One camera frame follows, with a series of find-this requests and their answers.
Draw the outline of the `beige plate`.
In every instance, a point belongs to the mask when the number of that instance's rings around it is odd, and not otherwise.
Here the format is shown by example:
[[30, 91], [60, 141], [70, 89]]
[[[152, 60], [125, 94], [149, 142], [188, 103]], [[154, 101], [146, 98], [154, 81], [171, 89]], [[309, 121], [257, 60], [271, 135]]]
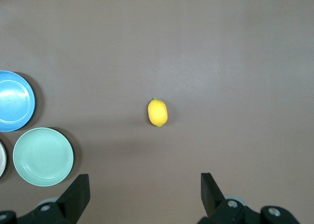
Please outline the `beige plate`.
[[7, 164], [7, 154], [4, 145], [0, 141], [0, 178], [3, 176]]

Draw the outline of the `yellow lemon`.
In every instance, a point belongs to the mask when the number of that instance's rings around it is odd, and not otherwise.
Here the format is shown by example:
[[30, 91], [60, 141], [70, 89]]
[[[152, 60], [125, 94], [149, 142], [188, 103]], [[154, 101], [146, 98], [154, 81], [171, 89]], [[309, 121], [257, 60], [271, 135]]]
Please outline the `yellow lemon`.
[[163, 126], [168, 120], [168, 110], [166, 104], [158, 99], [153, 98], [148, 104], [149, 121], [157, 127]]

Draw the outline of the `blue plate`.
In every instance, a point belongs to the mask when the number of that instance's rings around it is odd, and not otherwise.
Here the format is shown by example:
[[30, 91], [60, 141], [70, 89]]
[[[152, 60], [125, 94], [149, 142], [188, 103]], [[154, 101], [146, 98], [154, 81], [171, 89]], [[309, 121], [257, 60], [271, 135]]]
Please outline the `blue plate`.
[[24, 127], [35, 110], [35, 95], [21, 75], [0, 70], [0, 132]]

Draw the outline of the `mint green plate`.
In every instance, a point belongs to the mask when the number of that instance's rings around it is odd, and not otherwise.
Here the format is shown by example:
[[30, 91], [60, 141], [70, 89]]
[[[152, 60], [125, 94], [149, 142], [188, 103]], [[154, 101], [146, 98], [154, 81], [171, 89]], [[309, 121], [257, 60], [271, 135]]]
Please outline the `mint green plate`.
[[48, 187], [62, 182], [70, 174], [74, 152], [68, 139], [57, 130], [34, 128], [16, 141], [13, 164], [26, 182]]

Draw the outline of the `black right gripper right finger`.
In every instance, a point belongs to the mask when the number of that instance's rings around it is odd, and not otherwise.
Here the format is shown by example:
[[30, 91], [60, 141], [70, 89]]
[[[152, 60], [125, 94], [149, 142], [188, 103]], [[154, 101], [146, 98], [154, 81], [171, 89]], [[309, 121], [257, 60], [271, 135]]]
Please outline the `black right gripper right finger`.
[[234, 198], [225, 198], [210, 173], [201, 174], [201, 200], [206, 212], [197, 224], [301, 224], [279, 206], [264, 206], [255, 212]]

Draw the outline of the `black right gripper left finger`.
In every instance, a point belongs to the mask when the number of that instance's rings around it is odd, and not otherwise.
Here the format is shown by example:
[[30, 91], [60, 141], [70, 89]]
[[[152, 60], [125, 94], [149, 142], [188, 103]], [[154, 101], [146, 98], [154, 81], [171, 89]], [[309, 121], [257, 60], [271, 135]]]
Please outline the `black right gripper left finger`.
[[21, 217], [0, 211], [0, 224], [77, 224], [89, 201], [89, 175], [80, 174], [55, 202], [42, 203]]

